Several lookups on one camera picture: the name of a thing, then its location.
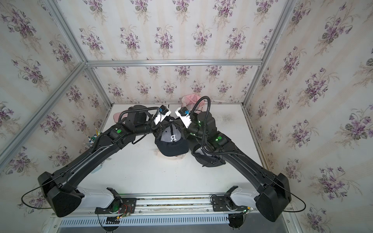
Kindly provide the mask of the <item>black cap white letter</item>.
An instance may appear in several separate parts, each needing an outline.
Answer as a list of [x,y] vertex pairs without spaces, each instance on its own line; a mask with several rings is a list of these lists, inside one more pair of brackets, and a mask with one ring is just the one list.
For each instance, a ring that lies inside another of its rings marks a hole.
[[187,140],[182,136],[181,129],[173,122],[162,122],[160,131],[154,135],[157,148],[166,157],[175,157],[189,151]]

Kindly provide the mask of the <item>beige baseball cap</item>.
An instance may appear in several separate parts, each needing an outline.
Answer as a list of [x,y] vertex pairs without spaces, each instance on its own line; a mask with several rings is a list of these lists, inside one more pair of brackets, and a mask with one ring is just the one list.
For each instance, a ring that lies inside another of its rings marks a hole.
[[167,159],[167,160],[181,160],[185,157],[186,154],[182,154],[182,155],[177,155],[177,156],[165,156],[164,154],[162,153],[158,153],[157,156],[162,158],[162,159]]

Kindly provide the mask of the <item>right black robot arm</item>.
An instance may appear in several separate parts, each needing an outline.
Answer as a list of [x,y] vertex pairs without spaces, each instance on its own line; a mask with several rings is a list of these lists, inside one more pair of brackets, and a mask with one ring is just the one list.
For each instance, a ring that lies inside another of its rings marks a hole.
[[275,222],[287,211],[286,207],[295,196],[288,178],[282,173],[276,175],[266,170],[245,155],[228,136],[218,131],[210,109],[210,98],[203,96],[191,110],[179,107],[175,111],[176,123],[188,141],[192,155],[205,167],[229,163],[255,188],[250,191],[236,185],[223,195],[224,205],[234,212],[232,218],[242,217],[254,207],[265,219]]

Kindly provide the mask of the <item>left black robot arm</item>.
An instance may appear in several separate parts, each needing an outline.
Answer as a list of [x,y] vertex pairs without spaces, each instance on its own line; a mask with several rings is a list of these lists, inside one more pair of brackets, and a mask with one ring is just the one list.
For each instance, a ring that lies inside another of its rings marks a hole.
[[161,122],[170,115],[167,107],[135,105],[121,112],[117,122],[99,134],[88,150],[54,173],[44,172],[38,177],[39,189],[58,217],[65,217],[77,209],[98,208],[105,213],[118,213],[123,204],[113,188],[85,189],[81,181],[107,158],[135,144],[136,137],[155,133]]

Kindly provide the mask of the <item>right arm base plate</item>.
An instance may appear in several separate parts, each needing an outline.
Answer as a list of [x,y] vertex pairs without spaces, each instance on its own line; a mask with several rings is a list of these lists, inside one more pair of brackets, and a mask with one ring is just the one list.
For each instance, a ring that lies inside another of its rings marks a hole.
[[247,206],[238,206],[232,200],[224,195],[211,195],[210,202],[214,212],[243,212],[248,210]]

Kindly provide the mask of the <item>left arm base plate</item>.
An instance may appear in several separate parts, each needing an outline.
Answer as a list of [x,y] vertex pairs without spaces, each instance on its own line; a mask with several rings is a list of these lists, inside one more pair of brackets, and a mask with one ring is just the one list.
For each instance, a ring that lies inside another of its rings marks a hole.
[[98,215],[130,215],[133,214],[135,211],[135,207],[137,204],[137,198],[122,198],[121,200],[117,199],[114,200],[107,208],[99,208],[95,209],[95,214]]

